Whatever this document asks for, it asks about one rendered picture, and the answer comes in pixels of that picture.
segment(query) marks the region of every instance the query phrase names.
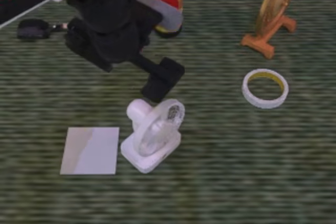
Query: wooden stand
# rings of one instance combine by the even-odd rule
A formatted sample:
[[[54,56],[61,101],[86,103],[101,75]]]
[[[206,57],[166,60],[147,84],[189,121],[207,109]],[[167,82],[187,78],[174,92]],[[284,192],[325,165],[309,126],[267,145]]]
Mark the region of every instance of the wooden stand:
[[[272,59],[274,56],[274,47],[271,46],[268,41],[270,38],[279,30],[281,26],[284,26],[291,33],[296,30],[296,21],[285,15],[281,16],[273,29],[267,34],[262,36],[252,36],[251,34],[246,34],[241,40],[240,44],[243,46],[248,46],[258,52],[261,52],[266,59]]]

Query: white tape ring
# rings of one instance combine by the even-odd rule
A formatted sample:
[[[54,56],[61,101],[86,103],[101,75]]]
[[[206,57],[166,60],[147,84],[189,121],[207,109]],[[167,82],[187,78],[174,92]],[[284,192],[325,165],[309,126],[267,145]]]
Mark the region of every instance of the white tape ring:
[[[274,100],[264,100],[257,98],[254,96],[248,88],[249,81],[256,79],[256,78],[268,78],[272,79],[273,81],[277,82],[282,90],[282,95]],[[275,71],[269,69],[256,69],[248,73],[244,80],[242,91],[245,99],[255,107],[261,109],[274,109],[282,105],[288,95],[289,87],[287,81],[282,77],[282,75],[276,73]]]

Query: white square paper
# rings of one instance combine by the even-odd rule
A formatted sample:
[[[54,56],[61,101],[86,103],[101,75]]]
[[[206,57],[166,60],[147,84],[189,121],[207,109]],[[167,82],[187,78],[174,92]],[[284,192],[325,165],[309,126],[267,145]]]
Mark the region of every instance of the white square paper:
[[[119,128],[70,127],[60,173],[115,174]]]

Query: green surface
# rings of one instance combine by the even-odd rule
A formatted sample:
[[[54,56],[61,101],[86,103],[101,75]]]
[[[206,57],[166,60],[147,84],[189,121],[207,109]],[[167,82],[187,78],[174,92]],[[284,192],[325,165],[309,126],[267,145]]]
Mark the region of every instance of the green surface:
[[[153,35],[145,55],[182,63],[167,98],[186,106],[182,144],[153,173],[122,155],[115,176],[60,176],[67,128],[117,126],[146,74],[129,63],[111,74],[70,53],[61,34],[22,43],[0,31],[0,223],[332,224],[336,221],[336,0],[295,0],[295,34],[270,41],[273,60],[239,45],[260,0],[185,0],[178,38]],[[48,3],[26,17],[66,22]],[[269,68],[289,83],[286,102],[246,102],[247,72]],[[278,92],[255,82],[254,92]]]

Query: white fan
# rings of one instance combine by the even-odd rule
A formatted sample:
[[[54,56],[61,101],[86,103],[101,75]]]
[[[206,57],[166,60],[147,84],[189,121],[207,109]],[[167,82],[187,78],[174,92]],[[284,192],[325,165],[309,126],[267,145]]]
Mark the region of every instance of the white fan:
[[[179,146],[184,113],[184,105],[175,99],[155,108],[141,99],[132,101],[127,116],[134,133],[121,144],[121,154],[140,172],[151,172]]]

